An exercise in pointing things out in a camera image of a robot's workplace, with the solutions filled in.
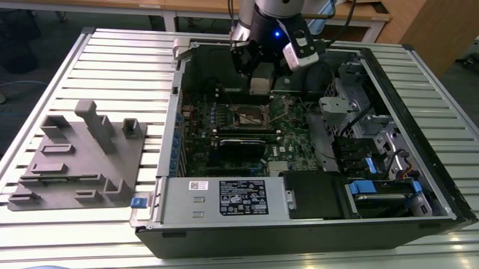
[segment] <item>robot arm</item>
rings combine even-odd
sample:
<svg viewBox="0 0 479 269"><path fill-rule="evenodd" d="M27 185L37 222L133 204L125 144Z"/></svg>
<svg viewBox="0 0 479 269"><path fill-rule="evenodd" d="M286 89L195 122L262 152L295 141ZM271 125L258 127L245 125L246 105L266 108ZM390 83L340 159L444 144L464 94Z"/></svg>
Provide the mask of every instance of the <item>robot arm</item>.
<svg viewBox="0 0 479 269"><path fill-rule="evenodd" d="M305 0L242 0L233 34L237 72L251 78L262 62L275 66L275 78L319 60L309 25L301 16ZM245 62L245 52L251 58Z"/></svg>

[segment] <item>power supply label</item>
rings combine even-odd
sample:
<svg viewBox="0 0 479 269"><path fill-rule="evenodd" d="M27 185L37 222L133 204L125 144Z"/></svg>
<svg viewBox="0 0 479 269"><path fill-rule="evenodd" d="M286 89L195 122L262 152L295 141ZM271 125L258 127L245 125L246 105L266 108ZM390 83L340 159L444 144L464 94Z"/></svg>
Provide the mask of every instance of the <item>power supply label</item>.
<svg viewBox="0 0 479 269"><path fill-rule="evenodd" d="M219 204L219 212L223 216L267 215L265 180L221 181Z"/></svg>

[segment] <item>aluminum slotted table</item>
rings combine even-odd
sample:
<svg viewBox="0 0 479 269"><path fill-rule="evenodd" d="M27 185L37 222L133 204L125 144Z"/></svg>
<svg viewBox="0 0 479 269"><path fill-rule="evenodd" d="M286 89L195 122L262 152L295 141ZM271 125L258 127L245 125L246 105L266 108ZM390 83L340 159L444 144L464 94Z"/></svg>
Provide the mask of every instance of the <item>aluminum slotted table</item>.
<svg viewBox="0 0 479 269"><path fill-rule="evenodd" d="M158 259L135 236L133 214L147 210L101 208L13 212L7 209L21 175L42 141L46 115L78 120L78 99L91 98L110 120L138 118L149 124L137 192L155 188L167 115L174 40L227 39L225 35L97 29L83 33L0 162L0 267L57 265L69 268L189 266L198 268L477 268L479 225L449 235L422 238L388 251L241 257ZM369 47L465 198L479 210L479 131L413 50L401 45L338 42Z"/></svg>

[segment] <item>motherboard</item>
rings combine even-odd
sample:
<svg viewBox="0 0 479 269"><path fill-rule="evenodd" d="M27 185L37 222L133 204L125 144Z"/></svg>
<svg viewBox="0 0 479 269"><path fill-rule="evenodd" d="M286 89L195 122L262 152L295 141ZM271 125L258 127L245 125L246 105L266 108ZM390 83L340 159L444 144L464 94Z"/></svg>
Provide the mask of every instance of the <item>motherboard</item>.
<svg viewBox="0 0 479 269"><path fill-rule="evenodd" d="M215 95L183 98L189 177L271 177L318 170L306 115L314 103L270 94L245 100L218 86Z"/></svg>

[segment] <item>blue latch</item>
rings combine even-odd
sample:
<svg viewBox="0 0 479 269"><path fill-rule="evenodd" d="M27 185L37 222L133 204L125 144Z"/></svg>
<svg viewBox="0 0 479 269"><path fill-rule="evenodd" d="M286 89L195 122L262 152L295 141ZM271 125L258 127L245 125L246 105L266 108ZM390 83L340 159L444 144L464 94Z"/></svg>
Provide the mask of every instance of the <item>blue latch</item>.
<svg viewBox="0 0 479 269"><path fill-rule="evenodd" d="M357 180L350 184L352 194L377 193L377 188L372 180Z"/></svg>
<svg viewBox="0 0 479 269"><path fill-rule="evenodd" d="M366 158L368 166L370 167L370 171L373 174L378 174L377 167L374 166L374 162L372 158Z"/></svg>
<svg viewBox="0 0 479 269"><path fill-rule="evenodd" d="M147 208L149 204L149 198L141 198L141 197L135 197L133 198L133 203L130 204L131 208Z"/></svg>
<svg viewBox="0 0 479 269"><path fill-rule="evenodd" d="M416 193L422 192L422 187L421 187L420 181L413 181L413 188L414 188Z"/></svg>

